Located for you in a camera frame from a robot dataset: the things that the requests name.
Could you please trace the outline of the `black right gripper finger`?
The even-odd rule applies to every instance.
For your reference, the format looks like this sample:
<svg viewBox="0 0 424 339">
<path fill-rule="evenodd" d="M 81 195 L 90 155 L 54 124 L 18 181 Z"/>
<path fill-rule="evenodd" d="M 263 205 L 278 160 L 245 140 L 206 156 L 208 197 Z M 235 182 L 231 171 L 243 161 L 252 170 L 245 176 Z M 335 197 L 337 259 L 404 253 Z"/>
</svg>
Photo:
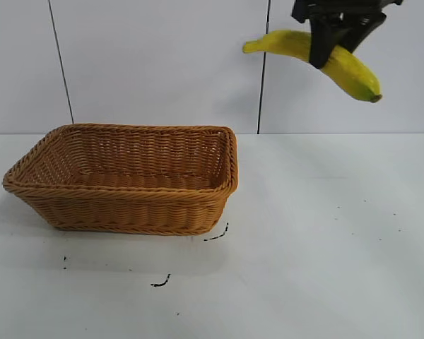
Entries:
<svg viewBox="0 0 424 339">
<path fill-rule="evenodd" d="M 311 46 L 309 63 L 322 69 L 334 47 L 348 32 L 340 13 L 315 15 L 310 18 Z"/>
<path fill-rule="evenodd" d="M 340 39 L 340 46 L 353 53 L 358 46 L 380 25 L 387 16 L 383 12 L 344 15 L 344 23 L 348 24 L 348 30 Z"/>
</svg>

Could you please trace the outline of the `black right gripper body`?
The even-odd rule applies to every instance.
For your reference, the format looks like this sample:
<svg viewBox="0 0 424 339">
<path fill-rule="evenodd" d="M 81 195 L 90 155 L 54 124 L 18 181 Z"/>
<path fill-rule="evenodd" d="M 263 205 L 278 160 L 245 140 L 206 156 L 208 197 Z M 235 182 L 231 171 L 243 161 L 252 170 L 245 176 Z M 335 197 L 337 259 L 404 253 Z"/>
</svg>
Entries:
<svg viewBox="0 0 424 339">
<path fill-rule="evenodd" d="M 291 16 L 297 22 L 304 23 L 314 16 L 378 13 L 390 4 L 400 6 L 403 2 L 403 0 L 297 0 L 294 1 Z"/>
</svg>

